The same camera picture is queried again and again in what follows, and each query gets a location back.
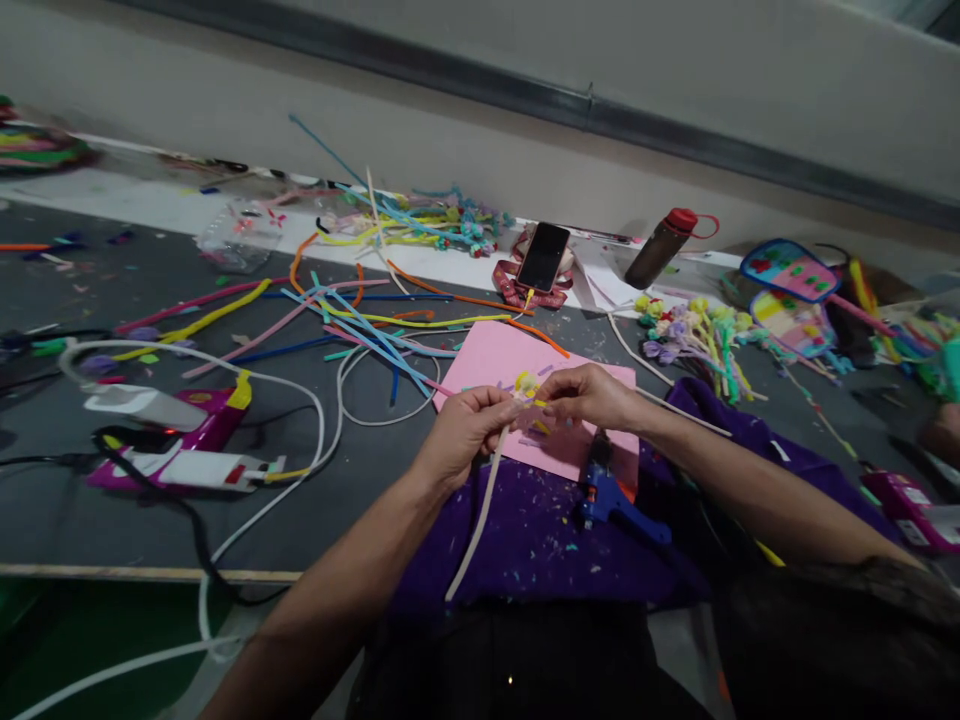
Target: smartphone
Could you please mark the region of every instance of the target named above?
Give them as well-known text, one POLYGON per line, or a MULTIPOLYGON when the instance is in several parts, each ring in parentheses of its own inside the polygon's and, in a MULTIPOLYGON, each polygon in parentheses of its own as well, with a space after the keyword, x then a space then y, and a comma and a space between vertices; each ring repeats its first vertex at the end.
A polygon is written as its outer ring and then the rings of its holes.
POLYGON ((560 271, 560 261, 569 239, 569 230, 549 223, 538 223, 520 272, 517 273, 517 285, 549 293, 560 271))

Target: colorful fan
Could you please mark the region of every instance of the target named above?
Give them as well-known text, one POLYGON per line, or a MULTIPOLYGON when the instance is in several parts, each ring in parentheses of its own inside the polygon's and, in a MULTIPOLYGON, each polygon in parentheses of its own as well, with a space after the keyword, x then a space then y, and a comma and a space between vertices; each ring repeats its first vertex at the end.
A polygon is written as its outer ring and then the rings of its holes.
POLYGON ((838 297, 836 291, 840 287, 840 279, 833 270, 791 240, 777 238, 754 248, 740 263, 740 272, 754 282, 807 303, 832 302, 882 335, 897 335, 882 321, 838 297))

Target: gray table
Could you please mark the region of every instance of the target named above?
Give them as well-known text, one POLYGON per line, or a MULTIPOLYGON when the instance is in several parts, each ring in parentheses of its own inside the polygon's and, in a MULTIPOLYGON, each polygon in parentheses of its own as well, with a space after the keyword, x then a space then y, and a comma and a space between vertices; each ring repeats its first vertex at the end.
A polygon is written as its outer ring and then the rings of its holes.
MULTIPOLYGON (((111 328, 218 289, 215 281, 220 273, 198 257, 196 247, 186 236, 29 205, 14 205, 0 213, 0 229, 5 242, 46 242, 54 236, 79 231, 90 245, 88 250, 64 256, 78 263, 79 270, 73 277, 71 273, 57 272, 47 262, 25 263, 10 253, 0 257, 4 319, 0 331, 25 330, 50 322, 60 322, 68 328, 111 328), (131 242, 120 246, 106 244, 107 238, 123 230, 134 231, 131 242)), ((276 256, 255 278, 284 276, 289 262, 288 256, 276 256)), ((304 262, 301 277, 308 277, 311 269, 325 282, 355 279, 352 268, 311 260, 304 262)), ((381 277, 374 272, 368 276, 381 277)), ((248 279, 232 278, 231 282, 248 279)), ((482 294, 443 283, 437 285, 462 294, 482 294)), ((373 288, 369 292, 385 294, 395 290, 373 288)), ((488 297, 495 299, 492 293, 488 297)), ((252 337, 290 308, 289 301, 258 300, 202 331, 195 339, 204 351, 221 355, 236 347, 232 334, 252 337)), ((364 309, 383 315, 431 309, 437 319, 447 319, 472 315, 476 307, 459 302, 370 301, 364 309)), ((181 327, 199 317, 193 314, 168 320, 162 327, 181 327)), ((637 342, 640 330, 636 324, 625 320, 620 323, 628 341, 637 342)), ((531 324, 573 352, 607 363, 635 364, 617 343, 603 317, 578 310, 539 311, 531 324)), ((320 333, 316 316, 305 313, 261 349, 288 345, 320 333)), ((436 336, 432 340, 437 344, 445 341, 449 347, 462 337, 436 336)), ((334 378, 339 363, 324 362, 323 356, 344 347, 345 344, 330 344, 263 360, 251 367, 314 390, 324 404, 327 427, 332 428, 336 420, 334 378)), ((749 410, 777 432, 839 464, 855 482, 859 468, 819 426, 800 392, 789 381, 777 377, 770 357, 748 348, 738 354, 738 359, 756 389, 770 396, 770 402, 752 403, 749 410)), ((428 360, 413 362, 428 375, 435 372, 428 360)), ((196 361, 162 354, 160 363, 149 366, 152 377, 147 377, 148 366, 138 362, 128 363, 122 372, 130 382, 176 392, 184 387, 180 373, 195 365, 196 361)), ((680 374, 675 369, 668 369, 667 373, 674 377, 680 374)), ((838 390, 804 369, 798 369, 796 374, 840 434, 865 458, 891 470, 920 476, 917 468, 888 444, 890 430, 886 423, 861 407, 847 390, 838 390)), ((391 377, 391 371, 378 360, 365 360, 345 385, 347 407, 363 419, 398 417, 416 407, 422 396, 408 381, 401 383, 396 406, 388 406, 391 377)), ((642 369, 638 369, 637 380, 652 392, 666 394, 663 383, 642 369)), ((905 382, 892 368, 856 373, 845 385, 865 388, 896 382, 904 386, 901 396, 909 406, 907 410, 898 410, 894 417, 896 433, 909 438, 934 408, 934 403, 917 387, 905 382)), ((231 373, 216 370, 191 382, 190 387, 221 388, 232 384, 231 373)), ((13 433, 12 438, 7 436, 12 442, 0 452, 0 458, 90 450, 90 432, 103 424, 103 419, 82 410, 83 400, 78 389, 62 378, 0 398, 0 429, 13 433)), ((316 417, 306 403, 305 396, 291 389, 255 383, 254 400, 245 424, 263 424, 238 431, 229 449, 262 458, 282 453, 289 456, 288 467, 302 467, 312 456, 317 427, 316 417), (282 417, 264 423, 278 415, 282 417)), ((226 576, 250 582, 294 580, 403 471, 433 417, 428 408, 405 423, 385 429, 346 422, 339 448, 327 467, 227 553, 221 562, 228 570, 226 576)), ((328 442, 330 437, 332 430, 328 430, 328 442)), ((263 489, 249 496, 193 501, 208 524, 211 545, 218 546, 276 492, 263 489)), ((162 506, 141 506, 130 496, 87 487, 82 478, 71 477, 65 469, 31 465, 0 471, 0 574, 197 579, 201 571, 194 557, 189 525, 178 513, 162 506)))

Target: white wall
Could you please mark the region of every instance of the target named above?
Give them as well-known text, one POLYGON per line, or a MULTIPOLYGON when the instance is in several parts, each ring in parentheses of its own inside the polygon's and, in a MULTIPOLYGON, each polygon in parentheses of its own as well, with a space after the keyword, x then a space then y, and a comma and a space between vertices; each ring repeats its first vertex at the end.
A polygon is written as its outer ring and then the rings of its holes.
POLYGON ((0 88, 93 134, 311 175, 343 173, 295 111, 385 187, 444 188, 529 217, 629 234, 675 205, 722 248, 833 242, 909 278, 958 237, 569 128, 99 0, 0 0, 0 88))
POLYGON ((836 2, 281 1, 960 200, 960 47, 836 2))

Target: small yellow flower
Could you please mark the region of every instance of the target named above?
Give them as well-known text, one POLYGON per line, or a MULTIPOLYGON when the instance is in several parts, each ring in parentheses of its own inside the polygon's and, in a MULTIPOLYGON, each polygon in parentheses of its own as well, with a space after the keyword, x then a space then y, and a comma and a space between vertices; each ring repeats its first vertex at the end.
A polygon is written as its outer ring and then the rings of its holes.
POLYGON ((746 332, 753 327, 753 318, 750 317, 750 313, 737 313, 733 326, 737 332, 746 332))

